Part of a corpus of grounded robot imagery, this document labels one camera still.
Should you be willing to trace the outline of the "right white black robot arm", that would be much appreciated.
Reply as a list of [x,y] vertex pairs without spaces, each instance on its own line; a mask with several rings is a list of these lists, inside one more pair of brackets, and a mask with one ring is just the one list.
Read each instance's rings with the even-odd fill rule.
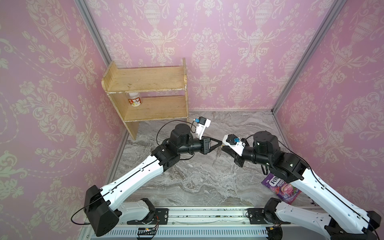
[[276,177],[291,184],[320,206],[325,213],[316,213],[271,198],[264,207],[264,215],[271,223],[288,222],[314,231],[328,240],[378,240],[377,229],[382,217],[365,211],[348,201],[326,184],[307,161],[294,153],[283,152],[276,136],[267,131],[246,139],[234,134],[223,138],[223,151],[230,154],[236,165],[245,162],[265,166]]

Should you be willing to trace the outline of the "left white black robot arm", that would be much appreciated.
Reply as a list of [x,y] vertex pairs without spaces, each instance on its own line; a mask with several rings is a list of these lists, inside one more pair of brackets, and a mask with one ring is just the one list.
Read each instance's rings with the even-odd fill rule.
[[[145,183],[182,161],[182,154],[206,155],[222,145],[222,141],[204,136],[211,120],[199,117],[194,122],[197,124],[196,137],[192,136],[191,127],[180,121],[171,131],[170,137],[133,170],[101,188],[93,185],[87,189],[81,210],[88,219],[86,224],[92,227],[97,237],[106,235],[121,223],[159,224],[156,208],[149,199],[142,198],[126,207],[122,204]],[[216,142],[216,145],[211,145],[211,141]]]

